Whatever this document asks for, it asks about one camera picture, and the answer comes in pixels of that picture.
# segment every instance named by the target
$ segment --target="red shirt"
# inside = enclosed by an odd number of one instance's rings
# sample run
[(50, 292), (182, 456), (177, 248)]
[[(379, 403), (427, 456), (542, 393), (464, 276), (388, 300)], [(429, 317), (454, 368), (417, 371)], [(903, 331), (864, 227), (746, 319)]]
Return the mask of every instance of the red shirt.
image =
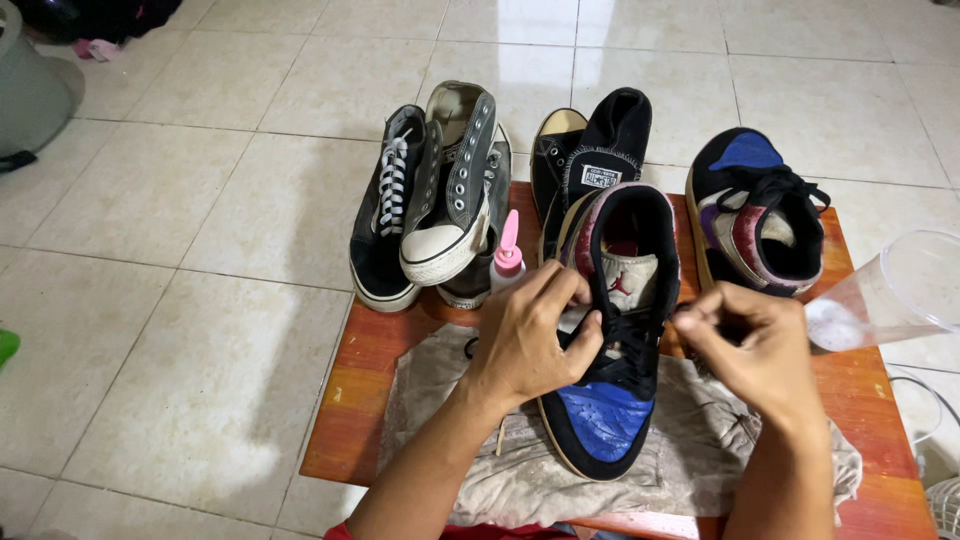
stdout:
[[(525, 525), (512, 530), (486, 524), (475, 527), (448, 525), (440, 535), (440, 540), (565, 540), (567, 538), (576, 538), (576, 536), (539, 525)], [(324, 540), (353, 540), (353, 537), (347, 532), (347, 524), (342, 523), (328, 530)]]

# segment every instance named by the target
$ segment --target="white shoelace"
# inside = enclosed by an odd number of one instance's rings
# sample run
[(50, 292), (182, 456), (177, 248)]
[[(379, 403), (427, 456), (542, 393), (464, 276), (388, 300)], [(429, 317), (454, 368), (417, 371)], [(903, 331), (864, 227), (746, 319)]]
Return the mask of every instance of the white shoelace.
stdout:
[(403, 233), (403, 178), (407, 165), (403, 161), (407, 157), (406, 136), (414, 131), (413, 128), (407, 130), (407, 133), (395, 137), (383, 149), (383, 156), (380, 158), (380, 164), (383, 166), (380, 172), (380, 225), (390, 222), (391, 227), (384, 228), (380, 232), (381, 236), (388, 234)]

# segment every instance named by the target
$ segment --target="jumpman logo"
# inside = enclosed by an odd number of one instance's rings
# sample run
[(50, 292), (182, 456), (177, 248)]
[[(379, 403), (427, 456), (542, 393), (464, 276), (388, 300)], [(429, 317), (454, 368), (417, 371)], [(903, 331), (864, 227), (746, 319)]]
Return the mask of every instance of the jumpman logo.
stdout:
[(615, 290), (622, 292), (624, 296), (630, 296), (633, 294), (631, 292), (627, 292), (627, 289), (623, 288), (623, 272), (620, 272), (620, 276), (613, 280), (613, 286), (607, 289), (607, 292), (614, 292)]

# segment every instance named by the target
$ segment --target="orange wooden table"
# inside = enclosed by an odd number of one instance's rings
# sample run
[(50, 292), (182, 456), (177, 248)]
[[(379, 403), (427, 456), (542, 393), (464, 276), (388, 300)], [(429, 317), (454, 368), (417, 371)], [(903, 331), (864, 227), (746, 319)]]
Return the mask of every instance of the orange wooden table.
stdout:
[[(684, 196), (670, 198), (676, 211), (682, 268), (680, 301), (687, 301), (700, 290), (693, 236)], [(513, 183), (510, 208), (520, 213), (519, 245), (527, 268), (536, 268), (540, 223), (529, 184)], [(824, 274), (801, 298), (804, 301), (818, 296), (853, 270), (834, 209), (824, 212), (823, 220), (827, 237)], [(383, 411), (394, 379), (396, 358), (448, 322), (474, 326), (479, 317), (479, 310), (447, 307), (433, 287), (425, 289), (411, 307), (399, 313), (378, 313), (354, 300), (300, 473), (370, 485), (376, 474)], [(684, 355), (670, 325), (660, 351)], [(936, 538), (879, 349), (817, 356), (814, 362), (827, 413), (863, 454), (863, 482), (857, 499), (840, 505), (843, 526), (837, 537)], [(724, 520), (635, 512), (573, 523), (652, 539), (714, 539), (720, 537)]]

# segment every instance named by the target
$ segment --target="gray rag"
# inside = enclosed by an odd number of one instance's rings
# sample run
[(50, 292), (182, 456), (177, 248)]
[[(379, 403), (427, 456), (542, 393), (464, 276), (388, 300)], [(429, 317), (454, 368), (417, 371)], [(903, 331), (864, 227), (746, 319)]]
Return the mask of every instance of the gray rag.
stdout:
[[(469, 366), (464, 347), (476, 335), (477, 329), (448, 324), (397, 360), (378, 471), (440, 408)], [(500, 456), (494, 454), (499, 430), (480, 448), (449, 523), (547, 527), (610, 512), (730, 513), (759, 418), (722, 383), (698, 375), (690, 360), (660, 356), (659, 376), (650, 431), (622, 479), (594, 482), (570, 472), (547, 437), (537, 403), (528, 402), (507, 416)], [(856, 496), (863, 460), (832, 421), (830, 429), (836, 508)]]

